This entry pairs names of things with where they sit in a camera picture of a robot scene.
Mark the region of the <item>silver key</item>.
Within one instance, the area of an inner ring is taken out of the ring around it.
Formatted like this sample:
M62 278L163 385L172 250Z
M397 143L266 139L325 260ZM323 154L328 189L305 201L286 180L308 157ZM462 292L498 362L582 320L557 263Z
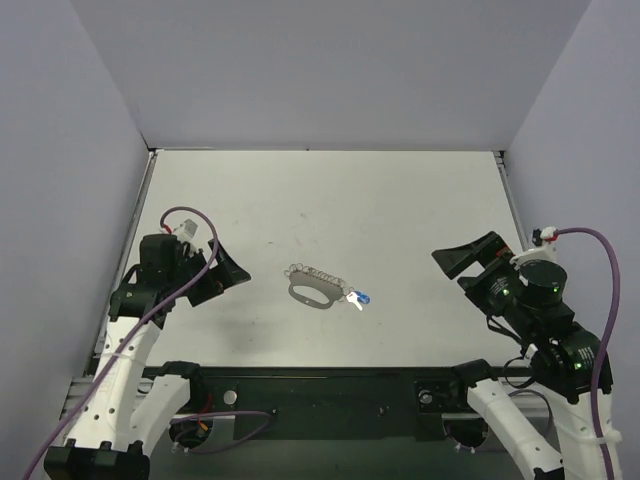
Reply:
M363 310L363 306L360 303L359 296L356 294L356 292L350 292L349 294L347 294L346 300L354 305L359 311Z

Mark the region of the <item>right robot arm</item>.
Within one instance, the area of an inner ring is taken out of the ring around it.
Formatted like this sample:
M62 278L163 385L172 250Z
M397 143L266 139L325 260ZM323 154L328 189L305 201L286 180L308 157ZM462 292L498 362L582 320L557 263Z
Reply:
M484 315L490 330L520 347L531 381L541 388L558 443L553 447L515 405L488 362L454 367L449 402L471 408L487 424L526 479L619 479L616 447L621 434L611 421L613 375L607 347L620 304L620 269L612 245L583 228L605 248L612 296L605 330L596 336L564 302L568 280L556 259L556 242L577 228L546 227L533 233L533 247L514 253L495 232L468 244L435 250L434 261L457 281Z

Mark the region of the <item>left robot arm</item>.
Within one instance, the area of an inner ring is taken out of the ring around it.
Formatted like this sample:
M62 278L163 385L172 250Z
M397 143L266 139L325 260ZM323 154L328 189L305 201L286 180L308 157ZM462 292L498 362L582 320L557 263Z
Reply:
M184 297L196 307L248 282L250 274L216 241L212 259L186 234L146 235L139 261L112 294L96 375L69 415L65 443L51 446L44 469L52 479L146 479L155 445L179 411L209 405L196 363L166 363L144 399L137 398L148 356L167 315Z

